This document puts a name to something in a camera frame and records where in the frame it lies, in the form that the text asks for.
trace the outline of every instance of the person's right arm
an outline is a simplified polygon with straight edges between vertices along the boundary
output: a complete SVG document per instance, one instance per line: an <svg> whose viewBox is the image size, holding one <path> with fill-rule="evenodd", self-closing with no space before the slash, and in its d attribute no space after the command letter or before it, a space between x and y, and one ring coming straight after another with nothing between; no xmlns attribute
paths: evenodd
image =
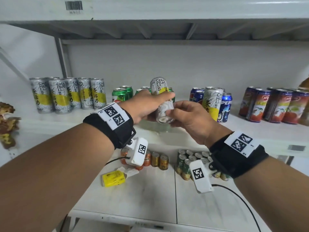
<svg viewBox="0 0 309 232"><path fill-rule="evenodd" d="M198 143L210 148L232 131L214 121L198 103L178 101L167 115ZM308 231L309 177L272 157L234 183L273 232Z"/></svg>

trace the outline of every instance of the qr code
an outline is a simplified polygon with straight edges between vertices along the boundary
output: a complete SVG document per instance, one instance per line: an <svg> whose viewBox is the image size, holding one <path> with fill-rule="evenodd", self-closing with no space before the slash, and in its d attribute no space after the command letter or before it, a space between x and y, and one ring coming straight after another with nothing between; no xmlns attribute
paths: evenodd
<svg viewBox="0 0 309 232"><path fill-rule="evenodd" d="M242 141L236 139L232 144L231 147L235 150L242 152L242 150L247 146L247 144L243 143Z"/></svg>
<svg viewBox="0 0 309 232"><path fill-rule="evenodd" d="M106 108L104 111L109 115L109 117L112 117L118 113L112 106Z"/></svg>
<svg viewBox="0 0 309 232"><path fill-rule="evenodd" d="M195 180L197 179L201 179L204 177L204 174L202 172L202 169L201 168L198 168L198 169L195 169L195 170L192 170L193 172L193 175L194 175L194 178Z"/></svg>
<svg viewBox="0 0 309 232"><path fill-rule="evenodd" d="M139 144L138 152L145 155L146 147L142 144Z"/></svg>
<svg viewBox="0 0 309 232"><path fill-rule="evenodd" d="M113 120L115 121L116 125L119 126L121 125L123 122L125 122L125 120L122 118L122 116L120 114L116 115L113 117Z"/></svg>
<svg viewBox="0 0 309 232"><path fill-rule="evenodd" d="M249 136L242 134L239 136L239 139L244 141L245 143L249 144L253 139L250 138Z"/></svg>

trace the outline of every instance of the person's left hand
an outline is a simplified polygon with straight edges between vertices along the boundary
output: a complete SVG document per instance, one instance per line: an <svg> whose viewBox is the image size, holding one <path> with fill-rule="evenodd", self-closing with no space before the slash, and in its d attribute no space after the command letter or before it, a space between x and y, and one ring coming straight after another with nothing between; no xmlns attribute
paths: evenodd
<svg viewBox="0 0 309 232"><path fill-rule="evenodd" d="M155 117L150 115L160 104L175 97L173 92L164 92L159 95L151 95L147 89L141 90L137 95L118 105L125 109L133 118L134 124L138 124L142 119L155 121Z"/></svg>

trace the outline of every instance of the wristband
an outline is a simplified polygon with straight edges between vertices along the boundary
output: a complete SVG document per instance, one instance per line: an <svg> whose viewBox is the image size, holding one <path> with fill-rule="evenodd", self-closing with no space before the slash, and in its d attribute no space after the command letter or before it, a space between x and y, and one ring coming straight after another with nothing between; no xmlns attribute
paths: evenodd
<svg viewBox="0 0 309 232"><path fill-rule="evenodd" d="M268 157L263 146L241 131L233 132L209 148L213 167L237 178Z"/></svg>
<svg viewBox="0 0 309 232"><path fill-rule="evenodd" d="M90 124L104 133L115 149L124 148L136 134L132 117L116 103L90 114L83 123Z"/></svg>

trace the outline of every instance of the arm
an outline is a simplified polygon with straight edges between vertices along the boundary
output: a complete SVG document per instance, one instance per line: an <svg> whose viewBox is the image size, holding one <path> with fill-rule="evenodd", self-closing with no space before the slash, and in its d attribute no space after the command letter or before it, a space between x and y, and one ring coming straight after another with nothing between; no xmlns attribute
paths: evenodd
<svg viewBox="0 0 309 232"><path fill-rule="evenodd" d="M185 128L199 144L210 148L232 131L214 121L200 104L179 101L167 114L174 127ZM308 231L309 177L268 157L234 179L241 193L273 232Z"/></svg>
<svg viewBox="0 0 309 232"><path fill-rule="evenodd" d="M138 123L174 93L147 90L123 102ZM0 168L3 231L52 231L74 207L114 152L98 129L79 124L31 148Z"/></svg>

